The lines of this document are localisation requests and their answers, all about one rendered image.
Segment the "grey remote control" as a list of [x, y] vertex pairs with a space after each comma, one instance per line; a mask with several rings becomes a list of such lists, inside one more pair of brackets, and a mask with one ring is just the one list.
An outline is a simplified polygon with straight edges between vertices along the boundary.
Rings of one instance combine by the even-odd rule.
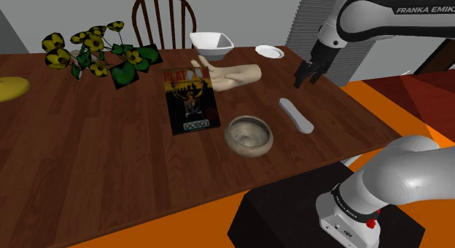
[[308, 134], [314, 130], [314, 125], [302, 115], [289, 99], [280, 98], [279, 106], [289, 116], [299, 132]]

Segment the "small white plate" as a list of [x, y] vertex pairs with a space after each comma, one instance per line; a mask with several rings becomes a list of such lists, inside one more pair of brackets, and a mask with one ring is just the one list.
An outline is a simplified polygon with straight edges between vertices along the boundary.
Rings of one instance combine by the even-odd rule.
[[256, 46], [255, 51], [266, 58], [280, 59], [284, 57], [284, 52], [282, 50], [270, 45], [258, 45]]

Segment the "grey ribbed radiator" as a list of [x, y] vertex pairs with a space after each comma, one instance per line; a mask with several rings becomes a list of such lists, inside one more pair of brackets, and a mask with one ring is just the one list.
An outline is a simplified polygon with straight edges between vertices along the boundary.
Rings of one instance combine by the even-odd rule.
[[[286, 46], [302, 59], [309, 60], [319, 27], [332, 12], [335, 3], [336, 0], [300, 0]], [[348, 43], [335, 57], [325, 74], [326, 78], [339, 87], [353, 81], [355, 72], [374, 44], [374, 41]]]

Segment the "beige hand figure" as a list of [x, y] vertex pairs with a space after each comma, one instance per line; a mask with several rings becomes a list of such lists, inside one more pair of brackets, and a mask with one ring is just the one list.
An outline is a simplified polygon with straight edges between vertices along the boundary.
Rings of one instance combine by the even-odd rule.
[[209, 70], [214, 91], [225, 91], [260, 80], [262, 72], [257, 64], [216, 67], [211, 65], [202, 55], [198, 56], [202, 66]]

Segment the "beige stone bowl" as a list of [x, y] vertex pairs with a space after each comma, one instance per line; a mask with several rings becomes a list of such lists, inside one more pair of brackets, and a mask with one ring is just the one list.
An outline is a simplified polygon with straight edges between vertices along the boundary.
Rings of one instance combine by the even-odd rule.
[[273, 134], [265, 121], [242, 115], [229, 122], [224, 131], [226, 145], [237, 155], [257, 158], [273, 145]]

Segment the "white square bowl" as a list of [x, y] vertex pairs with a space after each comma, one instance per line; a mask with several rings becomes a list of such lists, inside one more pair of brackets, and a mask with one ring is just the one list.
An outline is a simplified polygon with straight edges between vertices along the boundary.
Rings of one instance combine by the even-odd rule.
[[193, 32], [189, 38], [198, 54], [207, 61], [221, 61], [234, 48], [233, 42], [224, 33]]

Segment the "dark game box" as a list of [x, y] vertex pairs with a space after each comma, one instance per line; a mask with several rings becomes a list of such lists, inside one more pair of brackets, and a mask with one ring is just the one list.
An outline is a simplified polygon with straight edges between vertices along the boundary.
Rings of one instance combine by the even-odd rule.
[[206, 67], [164, 69], [162, 78], [173, 135], [221, 126]]

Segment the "dark wooden furniture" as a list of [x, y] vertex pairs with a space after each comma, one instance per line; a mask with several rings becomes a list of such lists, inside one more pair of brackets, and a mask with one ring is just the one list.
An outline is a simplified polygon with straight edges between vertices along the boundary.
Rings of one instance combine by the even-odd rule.
[[413, 73], [448, 71], [455, 64], [455, 39], [445, 39]]

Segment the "dark robot stand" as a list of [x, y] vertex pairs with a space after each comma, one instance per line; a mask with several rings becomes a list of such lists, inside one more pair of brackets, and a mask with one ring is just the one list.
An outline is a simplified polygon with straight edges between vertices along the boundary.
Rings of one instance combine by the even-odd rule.
[[235, 248], [419, 248], [424, 227], [395, 205], [380, 210], [371, 245], [334, 212], [317, 214], [317, 198], [354, 174], [337, 162], [252, 189], [227, 235]]

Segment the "dark wooden chair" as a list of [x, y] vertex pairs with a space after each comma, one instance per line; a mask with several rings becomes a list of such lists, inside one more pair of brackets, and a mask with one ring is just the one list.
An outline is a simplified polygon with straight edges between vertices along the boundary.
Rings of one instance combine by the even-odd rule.
[[140, 46], [158, 42], [161, 49], [194, 48], [188, 34], [198, 28], [187, 0], [135, 0], [131, 24]]

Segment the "yellow flowers with green leaves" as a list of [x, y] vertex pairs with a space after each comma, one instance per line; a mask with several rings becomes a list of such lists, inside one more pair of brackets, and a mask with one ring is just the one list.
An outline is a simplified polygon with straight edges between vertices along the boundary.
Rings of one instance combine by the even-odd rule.
[[81, 80], [83, 71], [87, 70], [95, 77], [110, 76], [116, 89], [125, 87], [137, 81], [140, 72], [147, 73], [163, 59], [155, 44], [134, 47], [123, 42], [110, 44], [104, 38], [106, 30], [119, 34], [123, 28], [124, 22], [115, 21], [74, 34], [69, 41], [81, 46], [74, 53], [65, 48], [63, 36], [53, 32], [42, 40], [42, 49], [46, 52], [44, 62], [51, 69], [69, 67], [76, 80]]

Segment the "brown wooden table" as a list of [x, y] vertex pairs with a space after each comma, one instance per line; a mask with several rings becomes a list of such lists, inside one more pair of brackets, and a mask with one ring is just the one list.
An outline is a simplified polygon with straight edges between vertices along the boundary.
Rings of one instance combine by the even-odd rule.
[[[258, 82], [219, 92], [223, 125], [264, 120], [273, 146], [235, 154], [223, 128], [175, 136], [161, 70], [186, 67], [194, 50], [116, 89], [108, 77], [75, 80], [43, 54], [0, 55], [0, 77], [27, 79], [24, 96], [0, 102], [0, 248], [62, 248], [384, 147], [397, 132], [326, 78], [293, 86], [301, 59], [267, 59], [237, 47], [221, 66], [257, 64]], [[279, 106], [289, 99], [313, 125], [301, 133]]]

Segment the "yellow round plate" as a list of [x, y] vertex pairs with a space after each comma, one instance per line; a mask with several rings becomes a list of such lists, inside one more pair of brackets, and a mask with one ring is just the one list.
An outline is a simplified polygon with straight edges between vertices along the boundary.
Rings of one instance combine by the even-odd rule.
[[0, 102], [18, 98], [30, 89], [30, 83], [22, 77], [0, 77]]

